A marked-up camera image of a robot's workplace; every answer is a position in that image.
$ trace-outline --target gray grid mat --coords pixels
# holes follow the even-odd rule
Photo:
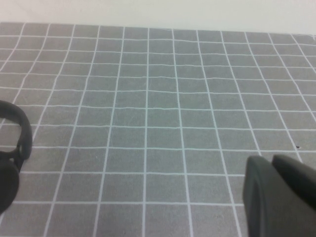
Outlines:
[[[246,158],[316,167],[315,67],[311,36],[1,23],[34,150],[0,235],[247,236]]]

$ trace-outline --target grid square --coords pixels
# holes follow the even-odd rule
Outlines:
[[[73,25],[62,25],[62,24],[51,24],[49,27],[49,36],[67,36],[70,37],[72,34]]]
[[[211,129],[183,129],[185,148],[217,149],[218,142],[215,130]]]
[[[102,172],[105,151],[105,149],[70,149],[65,171]]]
[[[309,112],[282,112],[281,115],[289,129],[316,129],[316,122]]]
[[[120,52],[95,52],[95,57],[93,63],[116,63],[119,64],[120,59]]]
[[[207,92],[204,80],[178,79],[179,92]]]
[[[284,128],[278,112],[248,111],[248,116],[253,128]]]
[[[52,201],[59,174],[21,174],[17,201]]]
[[[211,111],[181,111],[184,127],[214,127]]]
[[[150,53],[173,53],[172,41],[150,40],[149,41],[149,52]]]
[[[232,67],[236,79],[261,79],[258,68]]]
[[[147,172],[183,173],[182,151],[147,150]]]
[[[147,40],[124,40],[123,52],[147,52]]]
[[[292,150],[292,143],[285,131],[254,131],[261,150]]]
[[[172,39],[172,30],[149,29],[149,39]]]
[[[271,43],[267,33],[246,32],[249,43]]]
[[[231,185],[234,202],[243,204],[242,187],[244,183],[244,177],[229,177],[229,183]]]
[[[96,209],[97,205],[91,204],[56,204],[47,235],[50,237],[91,236]]]
[[[37,50],[15,50],[9,61],[34,61],[39,54]]]
[[[187,199],[184,175],[148,174],[146,185],[147,201],[185,202]]]
[[[204,66],[228,66],[226,55],[202,54]]]
[[[123,27],[115,26],[101,26],[100,27],[100,38],[117,38],[123,37]]]
[[[296,146],[300,146],[303,151],[313,151],[315,147],[315,131],[290,131],[291,137]]]
[[[252,56],[248,55],[228,55],[232,66],[256,66]]]
[[[273,98],[279,110],[308,110],[301,96],[274,95]]]
[[[242,109],[239,95],[233,94],[211,94],[213,109],[217,110],[236,110]]]
[[[120,78],[118,90],[146,90],[146,78]]]
[[[121,65],[120,68],[121,77],[146,77],[147,67],[144,65]]]
[[[283,67],[283,63],[278,55],[255,56],[259,67]]]
[[[256,150],[251,132],[248,130],[221,130],[219,138],[223,149]]]
[[[264,79],[291,80],[285,68],[260,68]]]
[[[11,43],[0,41],[1,48],[14,48],[16,42],[14,43],[14,39],[5,38],[6,40],[11,40]],[[19,44],[17,45],[17,49],[41,49],[44,43],[44,38],[42,37],[21,37],[19,40]]]
[[[66,52],[65,51],[47,51],[47,50],[43,50],[39,54],[38,61],[39,62],[63,62],[65,57],[66,57]]]
[[[31,66],[32,62],[7,62],[2,68],[1,72],[3,73],[27,73]]]
[[[148,126],[153,127],[179,127],[178,110],[148,110]]]
[[[22,27],[23,27],[23,23],[1,22],[0,35],[1,36],[18,36],[21,33]]]
[[[164,64],[164,65],[174,65],[174,59],[172,54],[152,54],[149,53],[149,64]]]
[[[87,91],[84,95],[82,105],[93,107],[112,107],[114,92]]]
[[[119,63],[119,55],[118,53],[115,53],[116,60],[114,63]],[[109,60],[113,60],[112,55],[109,55]],[[123,53],[122,54],[122,63],[123,64],[147,64],[147,55],[145,53]]]
[[[82,107],[80,109],[78,125],[110,125],[112,109],[95,109]]]
[[[291,80],[269,80],[267,84],[272,94],[298,94],[296,85]]]
[[[101,174],[63,174],[57,200],[97,201],[101,178]]]
[[[76,107],[47,107],[43,114],[41,124],[74,124],[77,112],[78,108]]]
[[[309,67],[308,61],[301,56],[282,56],[282,60],[287,67]]]
[[[23,164],[23,171],[61,171],[67,149],[35,148],[30,159]]]
[[[93,52],[76,52],[70,51],[67,55],[66,62],[71,63],[91,63]]]
[[[199,43],[201,53],[220,53],[225,54],[222,43]]]
[[[177,76],[180,78],[204,78],[203,68],[197,66],[177,66]]]
[[[190,201],[230,203],[228,187],[223,176],[189,176]]]
[[[230,67],[204,67],[205,75],[207,78],[224,78],[224,79],[232,79],[232,70]]]
[[[118,92],[115,106],[144,108],[146,106],[146,93],[144,91]]]
[[[244,111],[214,111],[218,128],[249,128]]]
[[[197,41],[197,32],[192,30],[173,30],[175,40]]]
[[[249,46],[247,44],[226,43],[225,44],[227,54],[243,54],[250,55]]]
[[[288,68],[294,80],[316,80],[316,73],[312,68]]]
[[[208,236],[210,233],[226,237],[238,235],[233,209],[230,206],[194,205],[192,223],[195,237]]]
[[[223,41],[230,43],[246,43],[246,37],[243,32],[229,32],[223,31]]]
[[[198,43],[197,42],[186,42],[186,41],[175,41],[174,42],[175,53],[188,53],[198,54]]]
[[[148,92],[148,108],[177,108],[176,93]]]
[[[198,31],[199,41],[222,42],[220,31]]]
[[[109,149],[106,172],[143,172],[144,151]]]
[[[101,205],[96,236],[138,237],[142,234],[142,205]]]
[[[176,79],[170,78],[149,78],[148,79],[148,89],[149,90],[158,90],[158,91],[177,91]]]
[[[275,45],[279,55],[302,55],[302,51],[297,45]]]
[[[190,236],[188,208],[185,205],[147,205],[147,237]]]
[[[82,97],[81,91],[54,91],[49,100],[49,105],[79,105]]]
[[[124,32],[125,39],[146,40],[148,28],[126,27]]]
[[[180,129],[148,128],[147,146],[150,148],[181,148]]]
[[[142,201],[143,175],[106,174],[102,201]]]
[[[73,147],[105,147],[108,127],[77,127],[72,140]]]
[[[118,39],[99,39],[97,51],[121,52],[122,40]]]
[[[200,56],[196,54],[176,54],[175,57],[177,65],[201,65]]]
[[[50,95],[47,90],[21,90],[15,103],[17,105],[45,105]]]
[[[98,26],[75,25],[74,37],[98,37]]]
[[[207,94],[180,94],[181,109],[210,109]]]
[[[72,127],[40,126],[33,145],[50,147],[68,146],[72,131]]]
[[[236,83],[230,79],[208,79],[208,88],[210,92],[215,93],[238,93]]]
[[[228,174],[245,174],[249,156],[258,155],[258,152],[223,152]]]
[[[116,109],[113,115],[113,125],[118,126],[145,126],[145,110]]]
[[[223,174],[221,154],[214,151],[186,150],[188,173]]]
[[[237,83],[241,93],[269,93],[263,80],[237,80]]]
[[[41,236],[45,230],[49,210],[49,204],[12,204],[3,216],[0,235]]]
[[[86,82],[85,76],[59,76],[56,80],[55,89],[56,90],[65,90],[65,89],[84,90],[85,82]],[[48,85],[50,85],[50,88],[52,88],[53,81],[50,81]]]
[[[250,48],[254,55],[277,55],[271,44],[250,44]]]
[[[110,137],[112,147],[144,147],[145,129],[113,127]]]
[[[247,110],[275,110],[276,107],[270,95],[242,95]]]
[[[27,46],[24,48],[40,49],[39,44],[36,41],[41,40],[41,38],[32,39],[31,42],[33,46]],[[70,38],[47,38],[44,44],[44,49],[54,49],[54,50],[68,50],[70,44]]]

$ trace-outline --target white grid line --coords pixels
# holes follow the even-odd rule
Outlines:
[[[121,45],[121,52],[120,52],[119,66],[118,66],[118,75],[117,75],[115,94],[114,94],[114,99],[113,99],[113,108],[112,108],[111,121],[110,121],[110,127],[109,127],[109,132],[108,132],[107,147],[110,146],[111,132],[112,132],[112,126],[113,126],[113,120],[114,120],[114,110],[115,110],[115,104],[116,104],[116,100],[117,100],[117,92],[118,92],[118,86],[119,86],[119,74],[120,74],[120,67],[121,67],[123,47],[124,47],[124,34],[125,34],[125,27],[123,28],[122,45]],[[99,198],[98,198],[98,206],[97,206],[97,211],[96,211],[96,215],[95,215],[95,222],[94,222],[93,235],[92,235],[94,237],[97,234],[99,214],[100,214],[100,205],[101,205],[102,194],[103,194],[103,186],[104,186],[104,180],[105,180],[105,172],[106,172],[106,168],[107,168],[108,154],[109,154],[109,148],[106,149],[105,159],[104,159],[104,164],[103,164],[103,174],[102,174],[102,178],[101,178],[101,185],[100,185]]]
[[[182,159],[183,159],[183,170],[184,170],[184,180],[186,186],[186,197],[188,202],[188,218],[189,218],[189,229],[190,229],[190,237],[194,237],[193,232],[193,224],[192,224],[192,213],[191,213],[191,205],[190,205],[190,194],[189,194],[189,184],[188,184],[188,176],[187,176],[187,162],[186,162],[186,154],[185,154],[185,146],[184,146],[184,138],[183,138],[183,129],[182,129],[182,116],[180,109],[180,96],[179,96],[179,82],[177,78],[177,67],[176,67],[176,56],[175,56],[175,41],[174,41],[174,31],[172,30],[172,50],[173,50],[173,60],[174,60],[174,73],[176,77],[176,88],[177,88],[177,104],[178,104],[178,113],[179,113],[179,124],[180,124],[180,136],[181,136],[181,147],[182,147]]]
[[[246,37],[246,40],[248,41],[248,37],[247,37],[246,32],[244,32],[244,35],[245,35],[245,37]],[[248,45],[248,47],[249,47],[249,50],[250,50],[250,52],[251,52],[251,54],[252,54],[252,49],[251,49],[250,45]],[[253,56],[253,59],[254,59],[256,65],[258,65],[258,62],[257,62],[255,56],[254,56],[253,54],[252,54],[252,56]],[[297,151],[297,149],[296,149],[295,142],[294,142],[294,140],[293,140],[293,138],[292,138],[292,136],[291,136],[291,134],[290,134],[290,132],[289,132],[287,126],[286,126],[286,123],[285,123],[285,121],[284,121],[284,119],[283,119],[283,117],[282,117],[282,114],[281,114],[280,110],[278,109],[277,103],[276,103],[276,101],[274,100],[273,95],[271,94],[271,90],[270,90],[270,88],[269,88],[269,85],[268,85],[268,83],[266,82],[266,80],[265,80],[265,78],[264,78],[264,76],[263,76],[263,74],[262,74],[262,71],[261,71],[261,69],[260,69],[259,67],[258,67],[258,70],[259,70],[260,76],[262,77],[264,83],[266,84],[266,87],[267,87],[268,92],[270,93],[271,100],[272,100],[272,102],[273,102],[275,108],[277,109],[277,112],[278,112],[278,115],[279,115],[279,117],[280,117],[280,119],[281,119],[281,122],[282,122],[284,128],[286,129],[286,133],[287,133],[287,135],[288,135],[288,137],[289,137],[289,139],[290,139],[290,141],[291,141],[291,143],[292,143],[293,149],[296,151],[296,155],[297,155],[299,161],[300,161],[300,162],[303,162],[303,161],[302,161],[302,158],[301,158],[301,156],[300,156],[300,154],[298,153],[298,151]]]

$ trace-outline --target black plastic part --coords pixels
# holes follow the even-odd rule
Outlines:
[[[21,134],[16,148],[11,152],[0,151],[0,159],[14,159],[14,164],[21,170],[23,161],[32,152],[32,128],[24,111],[6,101],[0,101],[0,118],[11,120],[21,126]]]
[[[0,213],[13,202],[19,189],[19,171],[9,160],[0,160]]]
[[[266,159],[247,160],[243,201],[249,237],[315,237],[316,212]]]

